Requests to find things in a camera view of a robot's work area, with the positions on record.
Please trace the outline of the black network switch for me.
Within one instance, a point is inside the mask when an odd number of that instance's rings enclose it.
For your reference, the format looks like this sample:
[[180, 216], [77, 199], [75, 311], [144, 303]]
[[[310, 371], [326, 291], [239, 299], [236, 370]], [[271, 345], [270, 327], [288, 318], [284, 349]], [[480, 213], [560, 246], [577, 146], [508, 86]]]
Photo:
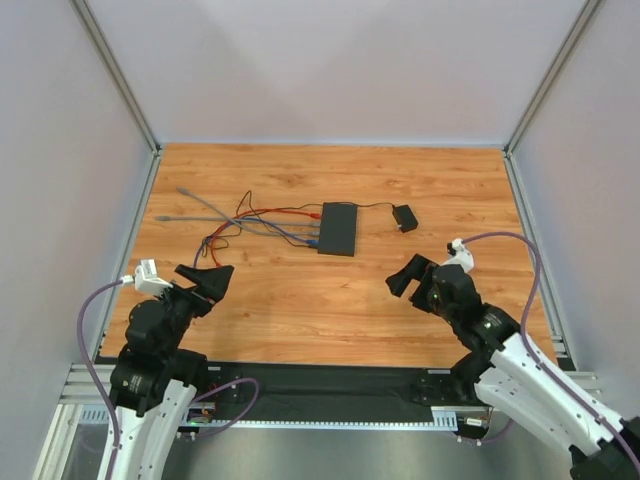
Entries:
[[317, 252], [324, 255], [355, 255], [358, 207], [351, 203], [325, 202], [320, 220]]

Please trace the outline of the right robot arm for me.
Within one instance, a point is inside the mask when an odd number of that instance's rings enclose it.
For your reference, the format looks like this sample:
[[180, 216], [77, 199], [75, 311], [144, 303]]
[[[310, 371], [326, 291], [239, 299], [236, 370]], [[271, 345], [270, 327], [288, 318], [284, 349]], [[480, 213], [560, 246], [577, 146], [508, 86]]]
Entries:
[[638, 478], [638, 418], [623, 418], [550, 361], [509, 314], [481, 299], [459, 261], [416, 255], [385, 282], [399, 297], [412, 281], [411, 304], [443, 319], [469, 351], [451, 369], [460, 395], [569, 453], [574, 479]]

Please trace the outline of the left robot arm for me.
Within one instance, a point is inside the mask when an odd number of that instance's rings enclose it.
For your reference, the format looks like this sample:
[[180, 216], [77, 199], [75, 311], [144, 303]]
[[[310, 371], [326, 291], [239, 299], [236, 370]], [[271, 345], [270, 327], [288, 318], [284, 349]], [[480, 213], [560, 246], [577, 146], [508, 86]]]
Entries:
[[178, 265], [175, 271], [190, 286], [161, 279], [152, 259], [122, 279], [148, 298], [129, 313], [126, 342], [110, 376], [101, 479], [160, 478], [183, 412], [207, 386], [206, 356], [180, 343], [192, 320], [224, 298], [234, 268]]

